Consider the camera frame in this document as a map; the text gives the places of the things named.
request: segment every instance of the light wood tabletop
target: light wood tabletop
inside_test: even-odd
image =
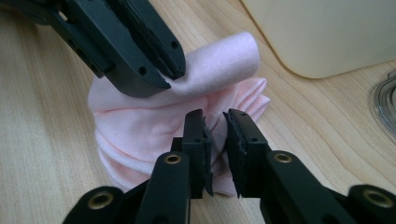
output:
[[[309,79],[285,68],[239,0],[150,1],[190,52],[241,31],[259,45],[258,125],[273,150],[294,153],[326,187],[367,183],[396,194],[396,145],[376,121],[373,89],[396,61]],[[93,74],[48,26],[0,9],[0,223],[62,223],[87,191],[111,185],[87,107]],[[263,223],[259,200],[191,203],[191,223]]]

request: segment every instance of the wood grain surface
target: wood grain surface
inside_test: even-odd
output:
[[[150,1],[184,50],[241,31],[260,48],[271,98],[258,125],[273,150],[297,155],[326,187],[367,183],[396,194],[396,145],[376,121],[382,63],[324,79],[285,68],[239,0]],[[92,72],[48,26],[0,8],[0,223],[62,223],[85,192],[111,185],[87,107]],[[191,203],[191,223],[263,223],[259,201]]]

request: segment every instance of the screw hole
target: screw hole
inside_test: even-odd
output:
[[[173,49],[177,49],[178,48],[178,43],[176,41],[172,41],[171,45],[172,45]]]
[[[148,73],[147,67],[141,66],[141,67],[139,68],[139,74],[140,74],[140,76],[145,76],[147,73]]]
[[[285,162],[285,163],[288,163],[288,162],[291,162],[291,161],[292,161],[292,158],[291,158],[290,156],[288,156],[288,155],[286,155],[286,154],[282,154],[282,153],[276,154],[276,155],[274,156],[274,158],[275,158],[277,161]]]
[[[92,210],[102,209],[111,204],[111,202],[113,202],[113,199],[113,194],[111,194],[110,192],[106,190],[100,191],[95,193],[90,198],[90,200],[88,201],[88,207]]]
[[[376,190],[366,189],[363,196],[367,201],[379,207],[391,208],[394,205],[392,199]]]
[[[179,157],[178,155],[169,155],[165,157],[165,162],[168,164],[176,164],[179,163],[180,161],[181,161],[181,157]]]

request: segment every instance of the pink cloth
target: pink cloth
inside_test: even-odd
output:
[[[235,108],[255,120],[262,114],[269,102],[262,95],[266,80],[252,78],[259,61],[254,37],[241,33],[189,53],[186,75],[166,78],[172,89],[149,98],[126,96],[105,77],[95,78],[89,107],[99,154],[115,185],[128,190],[147,180],[157,158],[170,150],[173,137],[182,136],[185,115],[201,108],[214,139],[213,190],[235,195],[222,150],[227,135],[222,112]]]

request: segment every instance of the crumpled fabric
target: crumpled fabric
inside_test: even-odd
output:
[[[171,89],[149,98],[120,93],[105,77],[95,78],[88,103],[96,124],[99,155],[116,187],[124,191],[150,177],[157,158],[182,137],[185,115],[203,109],[213,137],[211,169],[214,192],[235,195],[223,150],[229,108],[257,120],[269,103],[263,77],[253,77],[260,63],[254,37],[243,32],[186,55],[186,74],[164,77]]]

